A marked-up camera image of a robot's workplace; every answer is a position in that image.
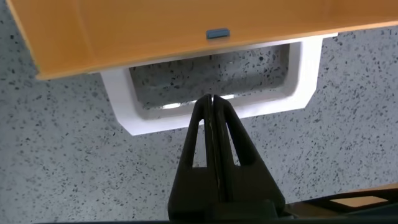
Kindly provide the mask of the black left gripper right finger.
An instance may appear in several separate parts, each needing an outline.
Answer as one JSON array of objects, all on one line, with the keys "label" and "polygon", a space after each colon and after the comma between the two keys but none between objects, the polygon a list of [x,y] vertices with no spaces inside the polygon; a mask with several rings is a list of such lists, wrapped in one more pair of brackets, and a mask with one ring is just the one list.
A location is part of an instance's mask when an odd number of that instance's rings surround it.
[{"label": "black left gripper right finger", "polygon": [[215,95],[213,114],[223,211],[233,218],[277,218],[285,198],[228,100]]}]

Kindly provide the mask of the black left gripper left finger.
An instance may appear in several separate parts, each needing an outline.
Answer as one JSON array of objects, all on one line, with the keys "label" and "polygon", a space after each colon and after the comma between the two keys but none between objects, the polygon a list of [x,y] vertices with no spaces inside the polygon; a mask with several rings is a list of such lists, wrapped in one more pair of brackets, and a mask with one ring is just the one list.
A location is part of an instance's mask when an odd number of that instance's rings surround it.
[{"label": "black left gripper left finger", "polygon": [[[198,127],[201,120],[205,125],[206,167],[193,167]],[[202,222],[210,205],[219,202],[213,124],[211,95],[205,95],[194,105],[170,193],[167,209],[169,219],[172,221]]]}]

